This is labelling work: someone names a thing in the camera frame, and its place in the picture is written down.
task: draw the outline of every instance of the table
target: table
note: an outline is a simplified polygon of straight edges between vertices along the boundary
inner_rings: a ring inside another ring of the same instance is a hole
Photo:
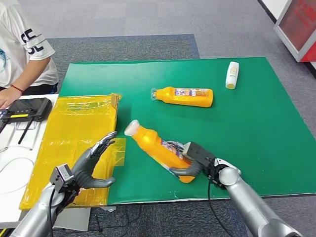
[[[21,99],[30,99],[46,97],[53,105],[55,104],[58,95],[33,95],[22,96]],[[27,122],[19,125],[25,128]],[[15,124],[7,125],[0,134],[0,149],[9,147],[8,150],[0,152],[0,229],[15,228],[22,220],[27,211],[19,209],[26,186],[15,190],[13,187],[20,187],[26,184],[32,174],[33,164],[36,160],[39,146],[46,128],[47,121],[38,123],[32,129],[32,125],[26,134],[23,141],[18,145],[23,130],[16,130]],[[90,218],[90,208],[72,208],[66,209],[59,215],[55,227],[68,228],[74,230],[87,231]]]
[[[225,87],[229,62],[240,64],[235,90]],[[152,101],[152,87],[211,88],[210,108]],[[195,141],[242,172],[261,196],[314,194],[316,142],[263,57],[70,64],[60,96],[118,93],[118,136],[133,119],[164,140]],[[108,204],[207,198],[202,174],[183,184],[127,138],[124,166]],[[228,198],[211,189],[212,198]]]

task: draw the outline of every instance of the green mat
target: green mat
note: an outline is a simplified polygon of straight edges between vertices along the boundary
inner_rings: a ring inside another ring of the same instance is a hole
[[[225,87],[229,62],[240,64],[235,90]],[[210,88],[210,108],[152,101],[152,87]],[[122,95],[119,136],[133,119],[164,140],[195,141],[241,170],[259,195],[315,193],[316,142],[265,58],[70,64],[60,96]],[[124,166],[108,203],[207,198],[199,175],[183,184],[127,138]],[[213,198],[227,198],[212,188]]]

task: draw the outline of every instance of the person's arm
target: person's arm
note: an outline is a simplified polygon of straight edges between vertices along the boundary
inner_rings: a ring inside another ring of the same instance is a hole
[[[12,84],[15,88],[9,87],[0,91],[0,109],[5,109],[14,101],[19,99],[22,95],[22,92],[18,89],[24,91],[32,85],[43,73],[50,60],[51,57],[39,61],[30,60],[23,72]]]
[[[0,109],[5,109],[43,73],[55,51],[18,3],[6,9],[2,22],[29,56],[29,63],[11,87],[0,91]]]

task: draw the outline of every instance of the white t-shirt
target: white t-shirt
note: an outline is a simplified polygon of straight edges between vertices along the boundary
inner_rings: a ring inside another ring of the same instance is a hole
[[[42,60],[54,53],[55,51],[17,0],[0,0],[1,87],[9,87],[29,60]],[[46,69],[31,86],[57,82],[57,70],[51,59]]]

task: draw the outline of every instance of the yellow plastic bag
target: yellow plastic bag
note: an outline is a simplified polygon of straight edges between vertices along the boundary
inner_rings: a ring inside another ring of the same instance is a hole
[[[53,168],[67,163],[72,168],[84,150],[115,130],[118,95],[60,97],[48,117],[34,169],[20,210],[32,208],[51,177]],[[123,165],[125,139],[117,138],[103,153],[93,176],[110,177],[115,165]],[[81,190],[69,206],[106,205],[108,188]]]

